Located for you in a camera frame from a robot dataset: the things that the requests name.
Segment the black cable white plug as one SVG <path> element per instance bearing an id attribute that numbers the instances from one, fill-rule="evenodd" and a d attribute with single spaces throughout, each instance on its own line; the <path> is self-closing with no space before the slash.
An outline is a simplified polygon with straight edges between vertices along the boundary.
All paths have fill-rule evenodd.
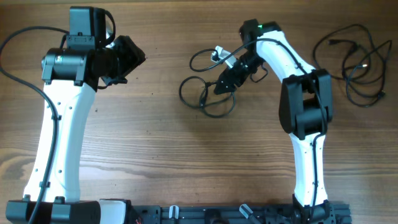
<path id="1" fill-rule="evenodd" d="M 387 40 L 371 50 L 367 50 L 360 44 L 352 42 L 348 53 L 343 59 L 341 77 L 345 81 L 346 97 L 355 106 L 368 108 L 375 105 L 385 96 L 384 86 L 386 82 L 387 61 L 392 49 L 392 40 Z M 364 56 L 357 64 L 346 66 L 348 59 L 357 51 L 362 51 Z M 381 63 L 379 75 L 371 73 L 372 57 L 376 56 Z M 380 84 L 375 93 L 365 93 L 360 87 Z"/>

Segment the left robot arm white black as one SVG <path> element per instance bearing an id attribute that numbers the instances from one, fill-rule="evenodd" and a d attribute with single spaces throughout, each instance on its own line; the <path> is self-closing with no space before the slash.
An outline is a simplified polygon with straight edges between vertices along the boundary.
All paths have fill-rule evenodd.
<path id="1" fill-rule="evenodd" d="M 41 62 L 45 109 L 37 156 L 20 200 L 6 205 L 12 223 L 141 223 L 129 200 L 80 198 L 85 124 L 98 90 L 127 83 L 146 56 L 106 23 L 97 7 L 70 8 L 70 28 Z"/>

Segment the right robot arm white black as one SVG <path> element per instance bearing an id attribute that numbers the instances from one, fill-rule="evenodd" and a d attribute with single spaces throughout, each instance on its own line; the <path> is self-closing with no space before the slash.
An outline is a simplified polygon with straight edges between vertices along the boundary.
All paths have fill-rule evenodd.
<path id="1" fill-rule="evenodd" d="M 228 63 L 214 93 L 235 92 L 258 67 L 269 64 L 282 84 L 279 121 L 294 149 L 295 222 L 324 220 L 330 212 L 323 181 L 323 143 L 333 117 L 331 76 L 302 60 L 276 22 L 244 21 L 239 34 L 247 51 Z"/>

